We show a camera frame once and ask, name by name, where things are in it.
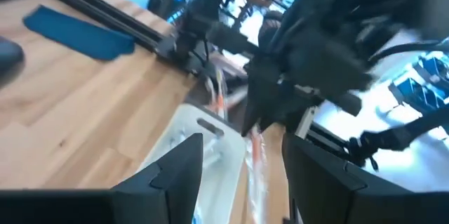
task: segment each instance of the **white plastic container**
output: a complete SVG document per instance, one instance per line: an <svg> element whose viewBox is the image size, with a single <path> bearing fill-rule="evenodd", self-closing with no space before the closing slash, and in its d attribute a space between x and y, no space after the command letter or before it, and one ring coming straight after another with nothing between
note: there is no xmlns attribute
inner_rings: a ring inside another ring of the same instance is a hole
<svg viewBox="0 0 449 224"><path fill-rule="evenodd" d="M198 125L198 119L204 119L224 132L220 139L221 160L203 170L201 178L197 206L201 210L202 224L228 224L246 146L240 133L221 121L193 105L179 106L138 171L167 153L171 149L173 139L178 138L181 131L184 131L187 137L193 133L202 133L204 145L212 140L214 134Z"/></svg>

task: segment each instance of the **black metal frame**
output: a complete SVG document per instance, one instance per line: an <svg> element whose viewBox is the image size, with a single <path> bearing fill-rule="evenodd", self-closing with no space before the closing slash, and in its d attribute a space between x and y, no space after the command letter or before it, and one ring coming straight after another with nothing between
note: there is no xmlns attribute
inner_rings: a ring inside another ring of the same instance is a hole
<svg viewBox="0 0 449 224"><path fill-rule="evenodd" d="M103 0L60 0L106 27L132 36L135 42L154 51L164 35L125 14Z"/></svg>

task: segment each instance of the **white surface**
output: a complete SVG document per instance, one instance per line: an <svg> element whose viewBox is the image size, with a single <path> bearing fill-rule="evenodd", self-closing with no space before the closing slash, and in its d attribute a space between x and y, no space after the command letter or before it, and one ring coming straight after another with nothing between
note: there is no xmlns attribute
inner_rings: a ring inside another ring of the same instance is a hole
<svg viewBox="0 0 449 224"><path fill-rule="evenodd" d="M179 136L182 129L185 130L186 136L202 133L206 145L214 135L197 124L196 120L200 118L223 130L224 137L220 139L221 160L203 171L197 204L204 224L228 224L245 156L245 142L235 130L200 109L187 104L179 106L138 171L167 153L172 138Z"/></svg>

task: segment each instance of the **blue towel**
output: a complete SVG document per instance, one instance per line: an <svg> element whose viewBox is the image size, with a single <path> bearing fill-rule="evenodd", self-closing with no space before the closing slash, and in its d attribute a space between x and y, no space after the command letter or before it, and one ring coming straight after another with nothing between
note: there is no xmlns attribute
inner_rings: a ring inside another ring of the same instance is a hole
<svg viewBox="0 0 449 224"><path fill-rule="evenodd" d="M23 19L28 29L96 60L113 60L134 51L133 38L113 30L38 7Z"/></svg>

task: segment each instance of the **wooden tabletop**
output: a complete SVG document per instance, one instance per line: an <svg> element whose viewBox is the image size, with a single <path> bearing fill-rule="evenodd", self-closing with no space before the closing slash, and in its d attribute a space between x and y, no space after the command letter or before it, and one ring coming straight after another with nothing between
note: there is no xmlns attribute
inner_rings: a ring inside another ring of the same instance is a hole
<svg viewBox="0 0 449 224"><path fill-rule="evenodd" d="M105 1L160 33L171 29L129 0ZM112 187L135 173L195 81L139 46L98 62L45 39L22 24L39 4L99 25L58 0L0 2L0 35L20 44L26 57L18 78L0 88L0 188ZM276 193L269 194L268 223L280 223L288 214L279 196L286 180L279 130L270 134ZM231 224L250 223L246 195L243 168Z"/></svg>

